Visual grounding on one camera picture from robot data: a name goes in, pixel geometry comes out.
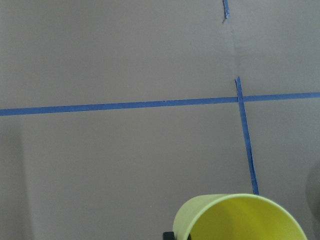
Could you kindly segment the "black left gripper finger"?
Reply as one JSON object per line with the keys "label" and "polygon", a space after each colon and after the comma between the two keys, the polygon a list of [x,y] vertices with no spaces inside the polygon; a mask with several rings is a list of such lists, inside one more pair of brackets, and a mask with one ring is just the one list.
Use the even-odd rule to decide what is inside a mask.
{"label": "black left gripper finger", "polygon": [[173,231],[167,231],[162,234],[163,240],[175,240],[175,234]]}

